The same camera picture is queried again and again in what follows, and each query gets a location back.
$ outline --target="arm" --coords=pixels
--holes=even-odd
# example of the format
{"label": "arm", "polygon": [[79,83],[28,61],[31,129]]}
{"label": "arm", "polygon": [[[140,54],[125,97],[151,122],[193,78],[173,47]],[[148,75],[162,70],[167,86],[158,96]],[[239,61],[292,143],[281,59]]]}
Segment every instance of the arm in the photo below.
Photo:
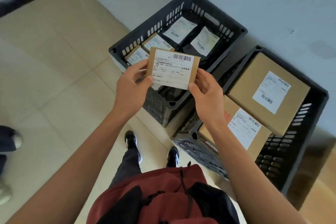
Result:
{"label": "arm", "polygon": [[136,84],[148,60],[131,67],[120,77],[112,111],[103,122],[7,222],[74,223],[99,172],[125,123],[140,110],[153,77]]}
{"label": "arm", "polygon": [[211,74],[198,69],[189,85],[200,119],[215,141],[237,202],[248,223],[305,223],[271,184],[233,135],[224,118],[223,91]]}

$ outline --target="crate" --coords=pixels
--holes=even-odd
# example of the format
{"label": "crate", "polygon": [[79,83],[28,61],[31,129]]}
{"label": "crate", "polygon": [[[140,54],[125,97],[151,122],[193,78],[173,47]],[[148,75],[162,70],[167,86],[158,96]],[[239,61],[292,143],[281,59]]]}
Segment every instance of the crate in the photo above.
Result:
{"label": "crate", "polygon": [[[283,194],[286,194],[329,95],[326,90],[293,66],[260,46],[253,48],[220,78],[218,82],[223,87],[224,94],[229,92],[245,68],[259,52],[262,52],[310,86],[306,98],[285,135],[270,135],[255,161],[275,187]],[[218,154],[204,143],[202,135],[198,133],[201,125],[202,121],[194,109],[174,134],[172,141],[200,164],[228,178]]]}
{"label": "crate", "polygon": [[[174,23],[183,13],[190,12],[194,16],[204,17],[213,23],[217,29],[214,33],[226,42],[225,51],[207,69],[208,72],[212,73],[230,53],[234,45],[247,33],[247,29],[207,0],[172,0],[135,30],[111,46],[109,52],[112,59],[124,72],[128,67],[124,57],[134,47],[144,42],[153,33],[158,33]],[[172,101],[167,101],[162,97],[162,91],[168,94],[171,91],[173,93],[171,94]],[[166,86],[162,86],[156,91],[149,88],[143,108],[165,127],[190,98],[191,94],[187,90]]]}

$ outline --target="forearm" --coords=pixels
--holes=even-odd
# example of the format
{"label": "forearm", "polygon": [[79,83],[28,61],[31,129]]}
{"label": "forearm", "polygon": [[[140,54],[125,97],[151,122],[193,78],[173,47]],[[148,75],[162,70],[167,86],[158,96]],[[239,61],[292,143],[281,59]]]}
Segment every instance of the forearm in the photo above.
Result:
{"label": "forearm", "polygon": [[226,125],[210,125],[209,132],[248,223],[305,223]]}
{"label": "forearm", "polygon": [[124,123],[111,112],[8,223],[74,223]]}

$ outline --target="person's left hand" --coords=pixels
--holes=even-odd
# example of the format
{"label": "person's left hand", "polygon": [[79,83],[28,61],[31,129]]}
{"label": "person's left hand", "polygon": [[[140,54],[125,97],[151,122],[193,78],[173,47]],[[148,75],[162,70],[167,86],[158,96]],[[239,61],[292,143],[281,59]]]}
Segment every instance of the person's left hand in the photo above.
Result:
{"label": "person's left hand", "polygon": [[147,76],[140,82],[146,74],[148,59],[142,60],[127,68],[117,82],[117,91],[112,113],[117,115],[124,122],[127,122],[135,115],[145,102],[148,88],[153,82],[153,76]]}

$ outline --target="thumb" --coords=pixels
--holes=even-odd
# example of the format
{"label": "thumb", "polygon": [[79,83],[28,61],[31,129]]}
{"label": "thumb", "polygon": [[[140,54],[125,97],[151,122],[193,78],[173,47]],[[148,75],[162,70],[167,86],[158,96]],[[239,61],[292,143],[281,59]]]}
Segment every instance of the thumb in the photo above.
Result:
{"label": "thumb", "polygon": [[139,86],[140,88],[147,91],[148,88],[152,85],[152,83],[153,83],[153,76],[149,75],[145,79],[143,79],[142,82],[139,83]]}
{"label": "thumb", "polygon": [[196,101],[204,95],[199,87],[193,82],[189,83],[189,90]]}

